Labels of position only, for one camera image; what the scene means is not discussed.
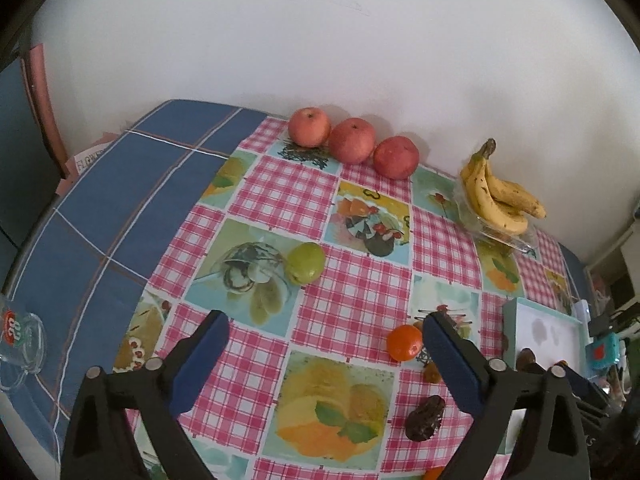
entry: mandarin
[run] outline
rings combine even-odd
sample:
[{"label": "mandarin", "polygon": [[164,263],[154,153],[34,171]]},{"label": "mandarin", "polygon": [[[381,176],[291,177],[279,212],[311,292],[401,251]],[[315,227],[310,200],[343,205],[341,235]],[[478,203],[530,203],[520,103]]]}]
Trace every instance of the mandarin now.
[{"label": "mandarin", "polygon": [[422,332],[413,325],[401,325],[386,336],[386,351],[395,361],[409,361],[422,350]]}]

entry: bunch of bananas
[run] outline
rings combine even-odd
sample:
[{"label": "bunch of bananas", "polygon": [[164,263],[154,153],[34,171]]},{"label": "bunch of bananas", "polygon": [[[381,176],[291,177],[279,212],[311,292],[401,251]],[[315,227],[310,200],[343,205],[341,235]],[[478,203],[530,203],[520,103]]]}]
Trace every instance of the bunch of bananas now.
[{"label": "bunch of bananas", "polygon": [[524,213],[544,218],[544,206],[520,184],[500,180],[491,171],[489,156],[495,140],[489,139],[471,155],[460,178],[473,210],[489,224],[510,235],[521,235],[529,222]]}]

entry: orange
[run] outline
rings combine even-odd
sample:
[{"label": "orange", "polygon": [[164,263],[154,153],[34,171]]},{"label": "orange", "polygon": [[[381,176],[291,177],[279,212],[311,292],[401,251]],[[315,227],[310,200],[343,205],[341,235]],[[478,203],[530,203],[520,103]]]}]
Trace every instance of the orange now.
[{"label": "orange", "polygon": [[443,465],[439,467],[432,467],[424,474],[422,480],[436,480],[436,478],[440,476],[440,473],[444,471],[444,468],[445,466]]},{"label": "orange", "polygon": [[351,202],[350,216],[368,216],[369,206],[359,198],[354,198]]},{"label": "orange", "polygon": [[350,459],[354,454],[356,454],[356,444],[354,444],[351,440],[349,440],[346,436],[338,436],[332,442],[331,447],[331,458],[337,460],[338,462],[346,462]]},{"label": "orange", "polygon": [[350,216],[351,214],[351,200],[348,198],[343,198],[338,202],[338,215],[342,216]]},{"label": "orange", "polygon": [[289,442],[302,456],[327,456],[335,448],[340,428],[310,422],[276,431],[276,435]]},{"label": "orange", "polygon": [[491,280],[491,282],[500,290],[505,290],[507,292],[513,292],[518,288],[516,283],[511,282],[504,272],[498,269],[491,269],[487,272],[486,276]]},{"label": "orange", "polygon": [[396,361],[409,361],[422,350],[422,332],[413,325],[402,325],[386,336],[386,351]]}]

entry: glass cup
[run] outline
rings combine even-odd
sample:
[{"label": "glass cup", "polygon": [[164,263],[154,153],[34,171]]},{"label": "glass cup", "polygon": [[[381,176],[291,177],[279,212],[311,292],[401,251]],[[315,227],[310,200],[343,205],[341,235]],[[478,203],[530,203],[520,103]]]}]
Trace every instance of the glass cup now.
[{"label": "glass cup", "polygon": [[45,350],[46,337],[40,318],[0,296],[0,363],[19,368],[13,384],[2,384],[0,378],[0,391],[15,390],[27,374],[42,370]]}]

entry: date fruit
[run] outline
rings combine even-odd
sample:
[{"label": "date fruit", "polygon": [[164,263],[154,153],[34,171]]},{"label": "date fruit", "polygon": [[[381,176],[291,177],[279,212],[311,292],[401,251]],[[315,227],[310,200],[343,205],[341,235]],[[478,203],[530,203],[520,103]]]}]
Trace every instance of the date fruit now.
[{"label": "date fruit", "polygon": [[523,348],[516,359],[516,370],[523,372],[527,366],[536,362],[536,355],[531,348]]},{"label": "date fruit", "polygon": [[404,422],[406,437],[414,442],[429,440],[440,429],[444,406],[444,399],[438,395],[422,400]]}]

